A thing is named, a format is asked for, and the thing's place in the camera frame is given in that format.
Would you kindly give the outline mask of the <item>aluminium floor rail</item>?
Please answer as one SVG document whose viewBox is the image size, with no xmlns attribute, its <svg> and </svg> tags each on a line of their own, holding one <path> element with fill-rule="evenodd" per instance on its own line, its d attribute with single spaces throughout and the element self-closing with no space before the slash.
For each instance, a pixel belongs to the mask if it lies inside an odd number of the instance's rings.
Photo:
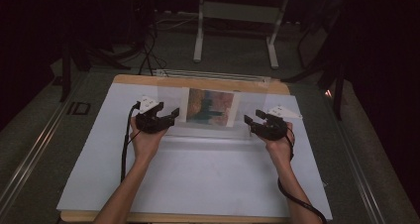
<svg viewBox="0 0 420 224">
<path fill-rule="evenodd" d="M 62 102 L 61 87 L 48 85 L 0 132 L 0 217 L 15 202 L 86 76 L 75 77 Z"/>
<path fill-rule="evenodd" d="M 383 215 L 378 207 L 376 198 L 374 197 L 371 187 L 368 183 L 367 177 L 360 165 L 357 155 L 353 149 L 353 144 L 350 137 L 348 136 L 343 123 L 338 120 L 334 111 L 330 112 L 334 124 L 336 125 L 342 142 L 344 143 L 344 150 L 346 159 L 349 165 L 350 172 L 352 174 L 354 183 L 358 189 L 359 195 L 363 201 L 364 208 L 367 211 L 370 224 L 385 224 Z"/>
<path fill-rule="evenodd" d="M 236 81 L 251 81 L 270 83 L 274 78 L 262 75 L 247 75 L 247 74 L 233 74 L 220 73 L 208 71 L 190 71 L 179 69 L 155 69 L 154 76 L 158 77 L 183 77 L 183 78 L 201 78 L 201 79 L 219 79 L 219 80 L 236 80 Z"/>
</svg>

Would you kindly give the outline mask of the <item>person's left hand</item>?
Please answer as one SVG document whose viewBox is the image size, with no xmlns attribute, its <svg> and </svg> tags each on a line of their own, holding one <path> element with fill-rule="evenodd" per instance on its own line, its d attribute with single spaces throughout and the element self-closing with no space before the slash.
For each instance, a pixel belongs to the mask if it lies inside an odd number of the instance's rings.
<svg viewBox="0 0 420 224">
<path fill-rule="evenodd" d="M 159 131 L 155 134 L 145 133 L 137 128 L 134 117 L 131 118 L 130 125 L 132 128 L 130 139 L 135 152 L 135 163 L 148 165 L 156 155 L 159 143 L 166 134 L 166 130 Z"/>
</svg>

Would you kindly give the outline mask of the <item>person's right hand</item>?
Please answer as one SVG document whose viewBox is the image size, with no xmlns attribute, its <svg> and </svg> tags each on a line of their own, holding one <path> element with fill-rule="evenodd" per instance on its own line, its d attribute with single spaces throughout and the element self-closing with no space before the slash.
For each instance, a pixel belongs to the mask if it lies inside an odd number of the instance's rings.
<svg viewBox="0 0 420 224">
<path fill-rule="evenodd" d="M 277 141 L 262 139 L 265 142 L 270 158 L 276 168 L 290 168 L 295 143 L 295 135 L 292 131 L 293 125 L 286 123 L 286 135 Z"/>
</svg>

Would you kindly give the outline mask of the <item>white metal desk frame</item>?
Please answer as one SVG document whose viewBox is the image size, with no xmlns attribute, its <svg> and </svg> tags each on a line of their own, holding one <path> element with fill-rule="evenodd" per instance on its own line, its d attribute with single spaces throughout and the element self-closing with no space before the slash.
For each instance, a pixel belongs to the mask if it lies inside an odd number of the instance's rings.
<svg viewBox="0 0 420 224">
<path fill-rule="evenodd" d="M 204 41 L 203 25 L 205 18 L 235 20 L 273 25 L 273 31 L 271 35 L 265 39 L 265 44 L 270 67 L 272 69 L 278 69 L 279 62 L 277 59 L 274 43 L 282 23 L 288 1 L 289 0 L 282 0 L 279 7 L 265 7 L 199 0 L 198 27 L 193 53 L 193 61 L 201 62 L 202 60 Z"/>
</svg>

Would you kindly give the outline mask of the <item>white table mat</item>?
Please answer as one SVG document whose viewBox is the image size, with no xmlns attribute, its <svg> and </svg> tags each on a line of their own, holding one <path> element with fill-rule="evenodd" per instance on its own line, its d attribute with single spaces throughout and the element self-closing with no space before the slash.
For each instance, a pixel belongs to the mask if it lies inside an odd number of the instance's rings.
<svg viewBox="0 0 420 224">
<path fill-rule="evenodd" d="M 121 165 L 130 165 L 134 160 L 133 150 L 125 148 L 123 140 L 129 111 L 144 95 L 158 99 L 158 88 L 124 83 L 110 86 L 58 210 L 102 208 L 120 183 Z M 288 216 L 286 199 L 277 187 L 275 167 L 257 136 L 249 132 L 248 139 L 191 138 L 168 132 L 141 184 L 133 211 Z"/>
</svg>

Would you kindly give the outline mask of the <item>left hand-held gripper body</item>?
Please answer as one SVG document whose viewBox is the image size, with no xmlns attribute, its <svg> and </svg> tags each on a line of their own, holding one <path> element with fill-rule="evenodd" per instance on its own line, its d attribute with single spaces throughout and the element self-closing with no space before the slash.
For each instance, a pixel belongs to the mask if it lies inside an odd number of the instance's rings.
<svg viewBox="0 0 420 224">
<path fill-rule="evenodd" d="M 172 121 L 165 120 L 154 113 L 154 107 L 159 102 L 144 95 L 140 101 L 139 113 L 136 115 L 137 128 L 148 134 L 155 134 L 159 131 L 166 130 L 172 125 Z"/>
</svg>

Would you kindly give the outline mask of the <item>picture card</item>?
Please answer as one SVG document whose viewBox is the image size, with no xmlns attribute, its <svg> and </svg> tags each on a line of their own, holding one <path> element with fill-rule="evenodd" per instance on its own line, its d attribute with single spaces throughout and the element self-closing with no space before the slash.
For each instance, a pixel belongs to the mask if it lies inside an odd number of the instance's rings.
<svg viewBox="0 0 420 224">
<path fill-rule="evenodd" d="M 233 127 L 241 93 L 183 87 L 179 121 L 216 127 Z"/>
</svg>

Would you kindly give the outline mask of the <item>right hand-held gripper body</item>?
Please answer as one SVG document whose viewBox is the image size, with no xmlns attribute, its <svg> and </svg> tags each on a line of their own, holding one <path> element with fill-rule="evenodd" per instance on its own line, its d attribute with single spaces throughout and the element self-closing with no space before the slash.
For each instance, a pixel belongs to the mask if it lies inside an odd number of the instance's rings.
<svg viewBox="0 0 420 224">
<path fill-rule="evenodd" d="M 259 137 L 270 141 L 277 141 L 286 135 L 287 125 L 285 118 L 302 119 L 303 116 L 295 113 L 284 106 L 277 105 L 268 109 L 267 118 L 263 119 L 264 123 L 256 123 L 252 132 Z"/>
</svg>

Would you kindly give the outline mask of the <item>black metal stand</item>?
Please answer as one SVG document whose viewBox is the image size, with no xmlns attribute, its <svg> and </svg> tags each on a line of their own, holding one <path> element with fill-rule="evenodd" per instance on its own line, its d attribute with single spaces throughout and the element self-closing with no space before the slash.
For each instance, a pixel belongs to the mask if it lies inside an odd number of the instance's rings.
<svg viewBox="0 0 420 224">
<path fill-rule="evenodd" d="M 120 64 L 83 40 L 66 40 L 61 44 L 61 75 L 54 80 L 55 84 L 61 86 L 60 102 L 65 101 L 71 91 L 71 63 L 74 62 L 80 70 L 89 70 L 91 65 L 87 56 L 88 53 L 92 53 L 113 67 L 128 69 L 127 66 Z"/>
<path fill-rule="evenodd" d="M 325 20 L 335 21 L 339 18 L 339 8 L 339 3 L 324 0 L 317 10 L 313 11 L 309 16 L 304 37 L 309 33 L 314 33 L 315 29 L 323 28 Z M 334 23 L 327 26 L 327 37 L 317 55 L 309 61 L 303 72 L 286 77 L 283 81 L 290 83 L 297 82 L 307 76 L 322 71 L 322 75 L 317 81 L 317 86 L 326 92 L 332 85 L 335 85 L 333 111 L 336 118 L 341 121 L 345 65 L 343 64 L 344 48 L 340 43 L 337 43 L 337 36 L 338 31 L 334 28 Z"/>
</svg>

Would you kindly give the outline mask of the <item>clear acrylic photo frame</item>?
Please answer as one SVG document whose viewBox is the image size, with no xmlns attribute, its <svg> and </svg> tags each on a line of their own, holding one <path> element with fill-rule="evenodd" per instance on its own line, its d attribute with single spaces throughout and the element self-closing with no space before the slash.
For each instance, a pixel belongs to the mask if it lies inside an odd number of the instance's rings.
<svg viewBox="0 0 420 224">
<path fill-rule="evenodd" d="M 157 98 L 164 102 L 164 114 L 180 109 L 183 87 L 240 92 L 241 102 L 233 127 L 185 123 L 180 122 L 178 116 L 168 132 L 171 136 L 214 139 L 248 139 L 251 135 L 244 116 L 253 116 L 256 109 L 263 108 L 269 88 L 269 83 L 262 82 L 183 77 L 160 78 L 157 85 Z"/>
</svg>

